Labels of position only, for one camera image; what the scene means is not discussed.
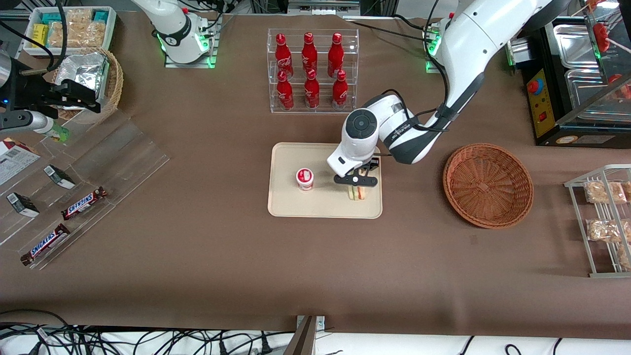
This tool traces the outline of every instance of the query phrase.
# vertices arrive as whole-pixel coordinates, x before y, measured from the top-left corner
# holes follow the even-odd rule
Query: red bottle
[[[281,103],[281,109],[289,111],[293,108],[293,90],[292,84],[287,81],[287,74],[284,71],[278,72],[278,84],[276,85],[276,91],[278,91],[278,99]]]
[[[305,82],[305,105],[310,109],[315,109],[320,104],[320,83],[316,79],[316,71],[311,69],[307,73]]]
[[[282,33],[276,35],[276,62],[278,70],[287,74],[287,80],[291,79],[293,76],[292,52],[287,47],[285,35]]]
[[[317,73],[317,49],[314,46],[314,35],[305,33],[305,45],[302,47],[302,68],[305,73],[313,69]]]
[[[335,79],[338,74],[338,70],[342,68],[342,63],[344,63],[342,35],[336,32],[333,34],[333,44],[329,49],[329,69],[327,72],[331,78]]]
[[[346,93],[348,84],[346,83],[346,72],[338,71],[338,79],[333,83],[333,108],[341,111],[346,104]]]

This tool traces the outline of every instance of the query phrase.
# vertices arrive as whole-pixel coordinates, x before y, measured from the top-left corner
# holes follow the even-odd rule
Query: brown wicker basket
[[[476,226],[514,226],[533,206],[530,174],[496,145],[477,143],[456,150],[447,160],[442,183],[456,212]]]
[[[76,122],[83,124],[98,124],[101,123],[104,119],[111,116],[118,107],[118,103],[121,99],[122,93],[122,68],[116,60],[116,57],[114,57],[114,55],[110,51],[106,51],[105,49],[100,47],[91,47],[84,48],[80,50],[77,54],[90,54],[94,52],[98,52],[107,56],[107,59],[110,63],[110,69],[107,72],[107,86],[105,87],[105,97],[107,98],[107,103],[101,107],[101,113],[90,113],[89,115],[82,115],[81,117],[77,117]],[[59,69],[53,72],[52,81],[55,81],[58,74]],[[66,120],[75,117],[79,112],[81,112],[79,110],[62,109],[58,109],[58,111],[59,118],[63,118]]]

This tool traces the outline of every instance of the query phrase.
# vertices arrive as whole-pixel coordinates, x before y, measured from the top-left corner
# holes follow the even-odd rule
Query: aluminum foil
[[[55,84],[60,85],[64,79],[71,79],[77,83],[94,90],[97,98],[105,94],[107,82],[107,70],[109,64],[107,57],[101,53],[76,54],[68,56],[59,66],[59,74]],[[60,107],[64,110],[82,110],[82,107]]]

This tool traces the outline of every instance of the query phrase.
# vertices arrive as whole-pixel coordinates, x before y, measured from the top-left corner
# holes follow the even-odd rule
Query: white floor
[[[232,334],[247,332],[253,337],[259,336],[258,331],[230,331],[224,333],[224,337]],[[141,332],[121,332],[105,334],[103,338],[108,341],[124,341],[136,343],[144,333]],[[273,349],[287,345],[291,339],[291,334],[269,336],[269,345]],[[162,344],[172,337],[169,332],[162,337],[149,342],[143,342],[136,351],[137,355],[162,355],[157,350]],[[457,355],[463,350],[468,340],[466,336],[446,336],[446,335],[396,335],[396,334],[350,334],[350,333],[324,333],[317,334],[315,342],[315,355],[326,355],[337,351],[342,351],[341,355],[395,355],[395,354],[415,354],[415,355]],[[247,354],[248,346],[238,349],[236,347],[247,340],[244,336],[238,336],[225,341],[228,352],[234,350],[234,355]],[[556,338],[525,338],[525,337],[475,337],[466,355],[506,355],[504,348],[507,344],[514,344],[523,355],[552,355],[553,345]],[[27,354],[38,341],[35,335],[19,335],[0,341],[0,352],[2,355]],[[51,345],[58,345],[56,340],[47,339]],[[184,339],[179,341],[170,352],[171,355],[191,355],[196,349],[200,349],[200,341],[194,339]],[[131,354],[132,345],[116,344],[116,349],[123,355]],[[62,347],[51,347],[50,355],[68,355]],[[253,352],[261,350],[260,341],[254,343]],[[41,347],[41,355],[48,355],[45,347]],[[199,351],[198,355],[219,354],[219,346],[215,342],[212,350]],[[631,341],[629,340],[597,340],[597,339],[563,339],[557,348],[557,355],[629,355],[631,354]],[[93,355],[103,355],[102,351],[96,348]],[[517,355],[513,349],[509,355]]]

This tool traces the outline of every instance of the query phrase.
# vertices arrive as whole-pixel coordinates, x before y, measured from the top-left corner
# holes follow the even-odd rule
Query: brown tablecloth
[[[587,277],[562,186],[629,153],[534,146],[522,80],[503,52],[425,159],[384,159],[381,217],[276,218],[266,208],[274,144],[339,142],[345,115],[269,112],[267,29],[355,25],[239,16],[221,33],[215,69],[165,69],[147,17],[120,16],[120,107],[171,161],[44,270],[0,250],[0,308],[91,325],[289,330],[309,313],[339,332],[631,337],[631,280]],[[371,24],[418,35],[400,21]],[[442,102],[419,41],[360,28],[359,101],[387,88],[413,111]],[[472,226],[444,196],[445,160],[476,142],[505,147],[532,174],[534,207],[513,228]]]

